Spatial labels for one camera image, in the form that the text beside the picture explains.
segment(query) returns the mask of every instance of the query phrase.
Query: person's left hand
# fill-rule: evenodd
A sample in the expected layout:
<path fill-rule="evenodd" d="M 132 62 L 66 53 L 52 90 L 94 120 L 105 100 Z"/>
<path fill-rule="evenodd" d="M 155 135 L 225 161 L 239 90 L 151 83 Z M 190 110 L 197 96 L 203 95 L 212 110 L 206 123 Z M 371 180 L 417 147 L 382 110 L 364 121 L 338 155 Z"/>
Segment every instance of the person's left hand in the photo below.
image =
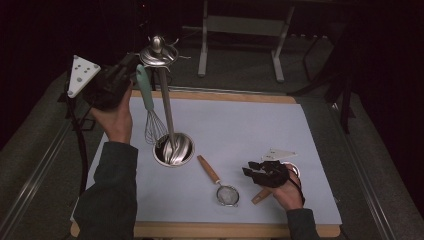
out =
<path fill-rule="evenodd" d="M 104 129 L 109 141 L 129 144 L 132 133 L 132 116 L 129 101 L 133 83 L 130 82 L 128 89 L 122 97 L 118 107 L 102 111 L 92 108 L 90 113 Z"/>

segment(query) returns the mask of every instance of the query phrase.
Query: metal utensil head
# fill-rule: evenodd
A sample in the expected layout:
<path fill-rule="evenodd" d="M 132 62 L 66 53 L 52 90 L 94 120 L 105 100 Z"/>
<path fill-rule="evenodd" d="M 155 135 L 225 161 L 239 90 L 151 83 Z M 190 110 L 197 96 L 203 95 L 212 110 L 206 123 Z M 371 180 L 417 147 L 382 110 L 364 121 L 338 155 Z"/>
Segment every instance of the metal utensil head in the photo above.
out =
<path fill-rule="evenodd" d="M 216 198 L 224 206 L 237 207 L 240 195 L 235 187 L 221 185 L 216 191 Z"/>

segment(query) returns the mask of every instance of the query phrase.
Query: black wire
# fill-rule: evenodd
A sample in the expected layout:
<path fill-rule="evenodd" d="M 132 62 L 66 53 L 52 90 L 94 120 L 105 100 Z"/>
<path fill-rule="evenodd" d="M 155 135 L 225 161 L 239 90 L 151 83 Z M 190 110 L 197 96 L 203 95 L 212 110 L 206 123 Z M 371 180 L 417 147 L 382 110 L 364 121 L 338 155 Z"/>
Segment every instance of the black wire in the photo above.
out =
<path fill-rule="evenodd" d="M 87 187 L 87 178 L 88 178 L 88 157 L 87 157 L 87 148 L 85 145 L 85 139 L 84 135 L 82 133 L 80 124 L 78 123 L 78 120 L 75 116 L 74 109 L 71 103 L 71 99 L 68 97 L 68 88 L 69 88 L 69 82 L 70 82 L 70 76 L 71 76 L 72 68 L 70 68 L 67 72 L 67 78 L 65 81 L 65 87 L 64 87 L 64 94 L 66 98 L 66 106 L 68 107 L 68 113 L 71 116 L 71 123 L 73 126 L 73 129 L 77 135 L 78 139 L 78 148 L 81 156 L 81 164 L 82 164 L 82 174 L 81 174 L 81 181 L 80 181 L 80 189 L 79 194 L 81 194 L 85 191 L 85 188 Z"/>

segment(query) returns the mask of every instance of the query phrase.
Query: sleeve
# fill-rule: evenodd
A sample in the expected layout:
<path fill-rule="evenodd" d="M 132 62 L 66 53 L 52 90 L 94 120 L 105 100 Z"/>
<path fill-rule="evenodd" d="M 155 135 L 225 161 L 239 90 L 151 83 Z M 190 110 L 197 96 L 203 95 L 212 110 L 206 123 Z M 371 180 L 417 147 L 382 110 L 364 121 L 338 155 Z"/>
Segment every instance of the sleeve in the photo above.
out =
<path fill-rule="evenodd" d="M 137 215 L 137 156 L 131 145 L 105 142 L 94 185 L 74 211 L 78 239 L 133 239 Z"/>
<path fill-rule="evenodd" d="M 320 239 L 311 209 L 302 208 L 287 211 L 290 235 L 293 240 Z"/>

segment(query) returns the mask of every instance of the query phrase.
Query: whisk handle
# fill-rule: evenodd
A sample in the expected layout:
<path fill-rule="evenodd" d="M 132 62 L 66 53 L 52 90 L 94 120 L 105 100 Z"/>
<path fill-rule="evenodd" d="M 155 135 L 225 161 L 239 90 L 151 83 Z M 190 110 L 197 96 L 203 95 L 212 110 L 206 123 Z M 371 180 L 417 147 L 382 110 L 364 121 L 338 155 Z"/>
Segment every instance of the whisk handle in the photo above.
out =
<path fill-rule="evenodd" d="M 140 88 L 141 96 L 143 97 L 144 107 L 146 110 L 153 110 L 153 97 L 152 97 L 152 88 L 150 87 L 149 77 L 147 72 L 144 69 L 144 66 L 141 64 L 137 65 L 137 84 Z"/>

